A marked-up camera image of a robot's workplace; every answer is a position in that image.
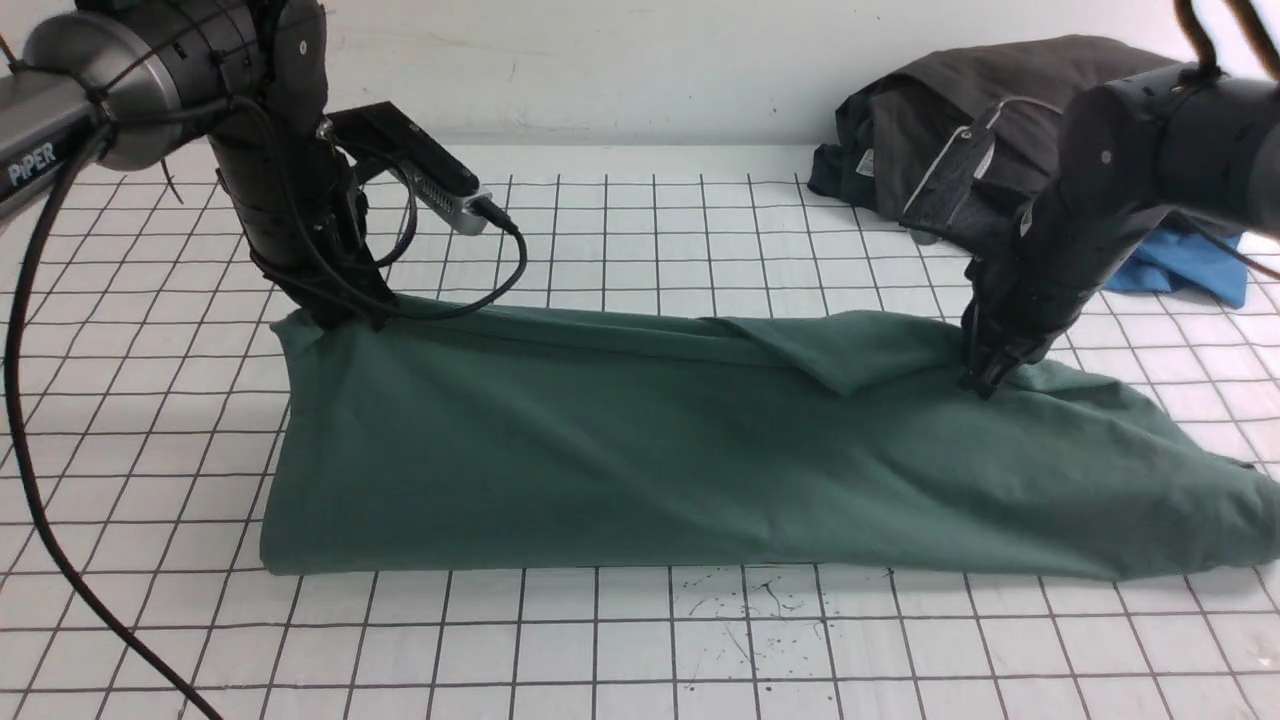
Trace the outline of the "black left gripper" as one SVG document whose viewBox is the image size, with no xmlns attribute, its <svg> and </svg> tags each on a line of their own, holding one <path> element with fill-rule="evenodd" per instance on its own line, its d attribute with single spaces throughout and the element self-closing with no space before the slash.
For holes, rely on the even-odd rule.
<svg viewBox="0 0 1280 720">
<path fill-rule="evenodd" d="M 380 331 L 398 302 L 365 242 L 367 204 L 346 158 L 284 126 L 219 126 L 212 151 L 260 272 L 324 331 Z"/>
</svg>

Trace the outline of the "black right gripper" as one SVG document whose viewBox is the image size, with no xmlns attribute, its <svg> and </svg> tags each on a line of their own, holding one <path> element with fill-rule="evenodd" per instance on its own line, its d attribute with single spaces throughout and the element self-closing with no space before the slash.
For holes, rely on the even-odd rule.
<svg viewBox="0 0 1280 720">
<path fill-rule="evenodd" d="M 988 400 L 1010 374 L 1042 361 L 1149 232 L 1149 206 L 1092 211 L 1061 195 L 1030 202 L 1004 251 L 966 272 L 959 387 Z"/>
</svg>

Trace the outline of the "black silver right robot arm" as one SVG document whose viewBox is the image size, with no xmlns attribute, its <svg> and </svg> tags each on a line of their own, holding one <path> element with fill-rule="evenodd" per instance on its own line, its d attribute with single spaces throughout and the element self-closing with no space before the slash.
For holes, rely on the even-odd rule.
<svg viewBox="0 0 1280 720">
<path fill-rule="evenodd" d="M 1057 168 L 966 270 L 965 389 L 1038 363 L 1171 211 L 1276 236 L 1274 81 L 1169 67 L 1073 99 Z"/>
</svg>

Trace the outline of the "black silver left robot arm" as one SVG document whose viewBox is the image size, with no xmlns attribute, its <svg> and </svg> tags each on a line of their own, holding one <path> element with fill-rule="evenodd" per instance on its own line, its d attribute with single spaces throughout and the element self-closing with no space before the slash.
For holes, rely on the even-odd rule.
<svg viewBox="0 0 1280 720">
<path fill-rule="evenodd" d="M 78 1 L 37 24 L 3 78 L 3 220 L 74 158 L 131 173 L 209 142 L 260 272 L 324 329 L 398 302 L 367 204 L 325 115 L 319 1 Z"/>
</svg>

